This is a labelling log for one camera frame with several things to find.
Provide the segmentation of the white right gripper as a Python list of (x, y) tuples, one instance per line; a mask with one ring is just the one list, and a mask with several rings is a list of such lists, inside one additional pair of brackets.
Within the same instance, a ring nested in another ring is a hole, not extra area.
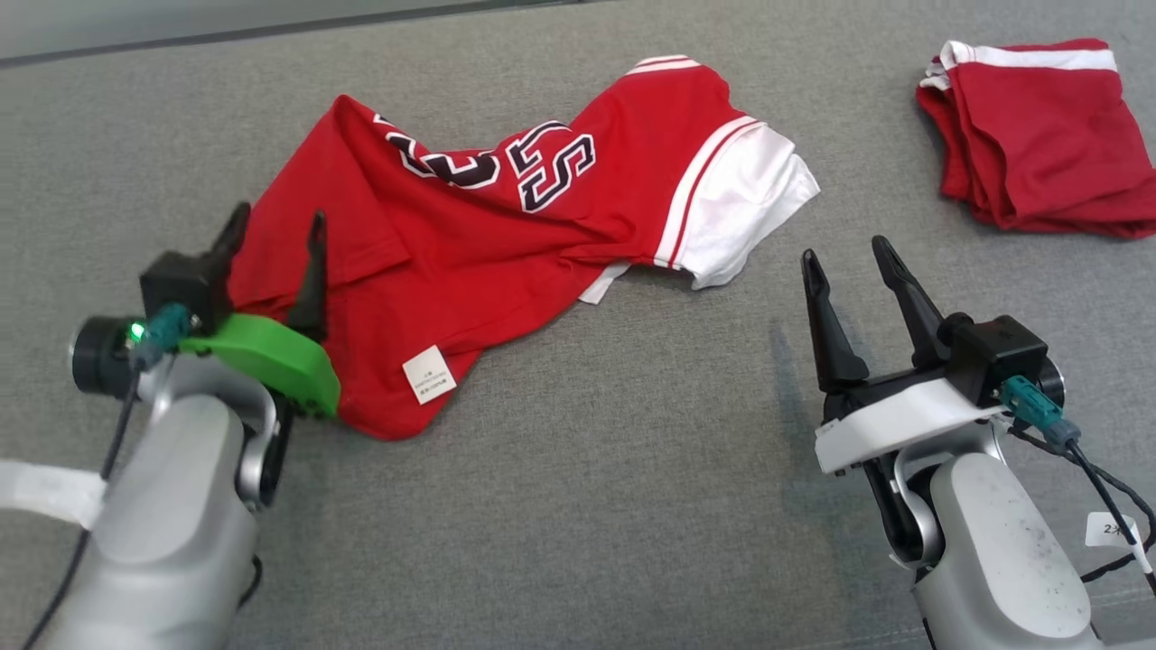
[[(942, 313), (883, 235), (872, 238), (872, 254), (884, 285), (901, 306), (913, 347), (912, 365), (944, 365), (949, 350), (938, 338)], [(1001, 402), (978, 406), (963, 396), (946, 378), (944, 367), (867, 381), (870, 370), (855, 355), (842, 328), (830, 302), (825, 269), (812, 248), (802, 254), (802, 276), (815, 370), (820, 391), (825, 394), (823, 421), (814, 443), (823, 473), (833, 474), (860, 461), (875, 460), (1003, 409)]]

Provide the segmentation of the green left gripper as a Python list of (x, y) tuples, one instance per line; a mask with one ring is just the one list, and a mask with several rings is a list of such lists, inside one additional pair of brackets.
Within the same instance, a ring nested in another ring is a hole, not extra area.
[[(247, 235), (251, 204), (239, 202), (210, 248), (210, 269), (227, 280), (235, 254)], [(231, 313), (212, 337), (188, 337), (184, 354), (218, 359), (237, 374), (286, 396), (310, 415), (335, 418), (341, 383), (321, 344), (329, 337), (327, 322), (327, 221), (317, 210), (307, 236), (307, 264), (286, 325), (259, 313)]]

